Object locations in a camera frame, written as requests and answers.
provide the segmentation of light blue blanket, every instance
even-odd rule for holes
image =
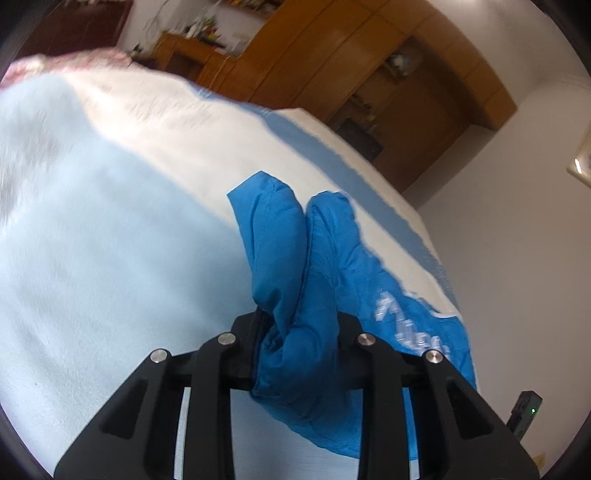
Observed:
[[[359,202],[451,297],[420,236],[338,155],[276,113],[239,108]],[[62,77],[0,93],[0,111],[0,402],[51,473],[152,349],[195,350],[251,311],[251,274],[238,230],[107,140]],[[233,399],[239,478],[355,478],[354,460]]]

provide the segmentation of cabinet door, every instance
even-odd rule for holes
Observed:
[[[248,100],[289,45],[330,3],[331,0],[287,0],[240,55],[219,93],[231,96],[229,91],[240,85],[244,92],[250,91]]]
[[[336,0],[290,45],[266,76],[251,101],[287,108],[339,46],[370,15],[353,0]]]
[[[326,123],[404,39],[383,18],[370,17],[328,59],[292,106]]]
[[[425,66],[397,87],[372,135],[384,147],[374,166],[399,192],[419,178],[470,121]]]

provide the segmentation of wooden furniture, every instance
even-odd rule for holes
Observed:
[[[163,47],[163,69],[174,71],[183,45]],[[401,78],[385,60],[409,48],[421,60]],[[240,57],[199,62],[185,76],[232,99],[304,108],[335,130],[351,118],[385,147],[374,165],[400,191],[468,125],[498,130],[516,110],[493,68],[427,0],[286,0]]]
[[[98,0],[95,4],[62,2],[46,16],[16,55],[58,56],[117,45],[133,0]]]
[[[196,38],[164,33],[156,45],[153,58],[158,68],[217,90],[233,67],[235,58],[216,51]]]

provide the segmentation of bed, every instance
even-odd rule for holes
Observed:
[[[0,109],[0,403],[48,473],[151,350],[195,350],[254,309],[226,194],[260,170],[302,205],[345,192],[404,289],[459,318],[417,212],[301,109],[144,69],[42,74],[1,91]],[[430,348],[422,333],[407,338],[416,353]],[[356,477],[354,458],[232,398],[238,478]]]

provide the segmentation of blue cloth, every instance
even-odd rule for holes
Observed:
[[[314,444],[359,456],[362,395],[336,381],[336,312],[355,315],[406,353],[422,335],[475,385],[466,331],[401,288],[361,242],[347,197],[323,192],[304,214],[291,189],[264,172],[228,194],[252,270],[253,298],[275,324],[262,341],[254,399]],[[405,395],[410,459],[417,458]]]

